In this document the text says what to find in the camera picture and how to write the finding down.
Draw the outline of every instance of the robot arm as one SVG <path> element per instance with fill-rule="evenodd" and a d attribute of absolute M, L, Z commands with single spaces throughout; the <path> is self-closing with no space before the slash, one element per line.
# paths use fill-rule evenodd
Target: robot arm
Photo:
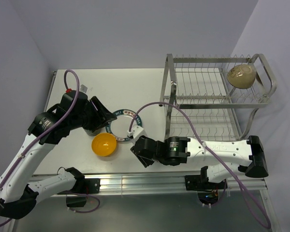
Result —
<path fill-rule="evenodd" d="M 257 136 L 237 142 L 203 141 L 202 144 L 194 138 L 170 137 L 164 142 L 147 137 L 145 130 L 134 126 L 128 132 L 134 146 L 133 154 L 148 167 L 155 161 L 164 165 L 176 166 L 187 161 L 212 163 L 216 161 L 205 147 L 212 149 L 234 173 L 253 178 L 268 176 L 262 144 Z M 201 169 L 198 189 L 207 189 L 209 183 L 220 183 L 231 177 L 222 164 L 205 166 Z"/>
<path fill-rule="evenodd" d="M 71 113 L 53 131 L 44 136 L 32 146 L 25 156 L 25 148 L 45 130 L 54 125 L 69 109 L 75 91 L 67 90 L 59 104 L 51 107 L 47 112 L 36 116 L 30 125 L 28 135 L 19 152 L 0 177 L 0 184 L 6 177 L 5 184 L 0 188 L 0 216 L 20 219 L 27 215 L 37 203 L 66 190 L 76 192 L 84 188 L 84 175 L 75 168 L 68 168 L 64 173 L 43 181 L 28 183 L 44 157 L 57 145 L 60 140 L 69 135 L 71 130 L 82 127 L 86 132 L 94 132 L 104 127 L 108 122 L 116 119 L 98 100 L 93 97 L 87 99 L 85 93 L 79 92 L 76 104 Z M 9 170 L 22 158 L 12 174 Z"/>

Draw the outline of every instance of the table surface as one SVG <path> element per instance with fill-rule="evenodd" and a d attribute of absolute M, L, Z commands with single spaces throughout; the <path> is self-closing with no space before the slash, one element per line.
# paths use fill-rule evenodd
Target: table surface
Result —
<path fill-rule="evenodd" d="M 65 92 L 63 74 L 58 70 L 51 88 L 47 109 L 60 102 Z M 163 69 L 87 69 L 75 70 L 80 84 L 87 87 L 89 98 L 97 96 L 111 112 L 118 109 L 137 111 L 149 102 L 160 98 Z M 75 88 L 75 79 L 68 74 L 68 86 Z M 147 135 L 154 140 L 164 139 L 165 109 L 150 106 L 140 113 Z M 83 129 L 71 131 L 41 162 L 34 174 L 55 174 L 59 167 L 75 167 L 85 174 L 129 174 L 148 172 L 195 171 L 208 165 L 188 162 L 179 166 L 154 163 L 144 168 L 132 154 L 130 142 L 118 142 L 116 151 L 109 157 L 99 157 L 91 150 L 93 137 Z"/>

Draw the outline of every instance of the dish rack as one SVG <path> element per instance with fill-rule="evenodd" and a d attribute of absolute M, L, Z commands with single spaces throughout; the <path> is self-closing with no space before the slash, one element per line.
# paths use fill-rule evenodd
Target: dish rack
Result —
<path fill-rule="evenodd" d="M 239 64 L 253 65 L 257 70 L 256 80 L 249 89 L 235 88 L 227 81 L 228 71 Z M 269 79 L 267 83 L 261 80 L 264 75 Z M 201 139 L 238 141 L 248 135 L 256 112 L 270 102 L 276 87 L 276 78 L 263 54 L 227 58 L 174 58 L 168 54 L 160 101 L 182 109 Z M 241 132 L 235 109 L 252 109 L 244 132 Z M 171 106 L 165 106 L 165 111 L 165 139 L 169 136 L 194 137 L 190 125 L 178 111 L 173 111 Z"/>

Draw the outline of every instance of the stainless steel rack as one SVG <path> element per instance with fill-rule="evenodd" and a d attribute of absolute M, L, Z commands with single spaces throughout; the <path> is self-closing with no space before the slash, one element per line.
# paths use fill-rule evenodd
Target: stainless steel rack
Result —
<path fill-rule="evenodd" d="M 254 65 L 256 81 L 249 89 L 231 86 L 228 71 L 238 64 Z M 269 89 L 261 80 L 265 74 Z M 276 78 L 263 54 L 253 57 L 178 57 L 167 55 L 160 101 L 176 104 L 189 116 L 201 139 L 236 141 L 244 139 L 259 108 L 270 102 L 276 90 Z M 234 109 L 252 109 L 246 129 L 241 133 Z M 189 124 L 182 115 L 166 106 L 165 138 L 170 135 L 193 137 Z"/>

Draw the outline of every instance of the yellow bowl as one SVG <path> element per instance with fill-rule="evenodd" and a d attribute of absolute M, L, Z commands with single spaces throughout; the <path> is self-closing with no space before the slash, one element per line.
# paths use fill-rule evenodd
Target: yellow bowl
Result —
<path fill-rule="evenodd" d="M 98 134 L 91 143 L 91 148 L 98 156 L 111 155 L 117 146 L 115 137 L 109 133 Z"/>

